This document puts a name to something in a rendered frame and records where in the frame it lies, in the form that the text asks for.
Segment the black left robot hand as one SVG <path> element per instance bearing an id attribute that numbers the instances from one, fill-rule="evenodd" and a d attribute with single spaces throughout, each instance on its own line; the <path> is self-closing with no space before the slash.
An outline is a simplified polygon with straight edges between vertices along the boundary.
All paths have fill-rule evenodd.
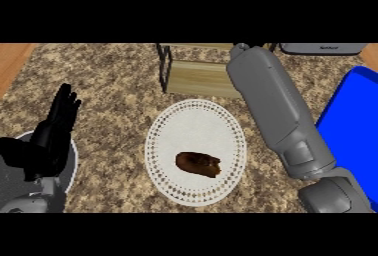
<path id="1" fill-rule="evenodd" d="M 46 119 L 38 123 L 31 139 L 22 141 L 0 137 L 0 157 L 7 166 L 24 169 L 24 180 L 34 182 L 43 177 L 58 177 L 66 166 L 74 129 L 81 100 L 62 84 Z"/>

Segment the white oval placemat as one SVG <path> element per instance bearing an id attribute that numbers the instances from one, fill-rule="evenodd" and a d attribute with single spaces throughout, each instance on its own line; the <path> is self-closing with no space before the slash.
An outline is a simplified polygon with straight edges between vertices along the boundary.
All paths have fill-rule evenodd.
<path id="1" fill-rule="evenodd" d="M 214 178 L 183 171 L 180 153 L 220 160 Z M 146 135 L 145 165 L 158 191 L 185 206 L 219 202 L 239 183 L 247 164 L 247 142 L 229 111 L 204 99 L 174 103 L 157 117 Z"/>

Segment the brown squash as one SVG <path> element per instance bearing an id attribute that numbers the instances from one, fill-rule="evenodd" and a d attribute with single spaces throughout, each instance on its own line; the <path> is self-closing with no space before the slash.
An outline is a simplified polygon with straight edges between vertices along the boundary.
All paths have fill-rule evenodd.
<path id="1" fill-rule="evenodd" d="M 176 156 L 176 166 L 188 173 L 214 178 L 220 170 L 220 159 L 204 153 L 180 152 Z"/>

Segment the wooden tiered shelf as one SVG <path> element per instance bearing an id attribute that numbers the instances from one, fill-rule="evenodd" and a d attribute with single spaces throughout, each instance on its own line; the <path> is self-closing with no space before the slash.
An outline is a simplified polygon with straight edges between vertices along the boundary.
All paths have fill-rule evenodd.
<path id="1" fill-rule="evenodd" d="M 157 43 L 159 56 L 159 83 L 164 93 L 241 98 L 226 65 L 214 62 L 174 60 L 171 48 L 217 49 L 230 51 L 232 43 Z"/>

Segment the dark grey round plate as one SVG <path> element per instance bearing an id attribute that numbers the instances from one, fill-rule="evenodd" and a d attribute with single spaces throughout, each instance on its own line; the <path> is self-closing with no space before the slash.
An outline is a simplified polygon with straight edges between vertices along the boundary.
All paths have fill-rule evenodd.
<path id="1" fill-rule="evenodd" d="M 69 192 L 78 168 L 78 151 L 75 142 L 71 142 L 68 161 L 59 175 L 61 185 L 65 192 Z M 24 181 L 24 170 L 6 165 L 0 157 L 0 208 L 18 196 L 38 192 L 40 186 Z"/>

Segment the grey appliance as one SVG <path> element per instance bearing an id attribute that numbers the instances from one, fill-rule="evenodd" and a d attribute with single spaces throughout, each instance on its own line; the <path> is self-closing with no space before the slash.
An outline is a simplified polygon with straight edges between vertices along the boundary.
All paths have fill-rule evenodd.
<path id="1" fill-rule="evenodd" d="M 279 47 L 291 55 L 350 56 L 362 52 L 366 43 L 281 43 Z"/>

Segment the blue tray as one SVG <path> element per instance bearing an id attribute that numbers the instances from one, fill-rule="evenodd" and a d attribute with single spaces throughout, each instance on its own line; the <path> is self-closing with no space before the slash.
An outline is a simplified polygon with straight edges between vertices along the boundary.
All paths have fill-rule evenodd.
<path id="1" fill-rule="evenodd" d="M 356 66 L 344 75 L 316 127 L 378 213 L 378 73 L 369 68 Z"/>

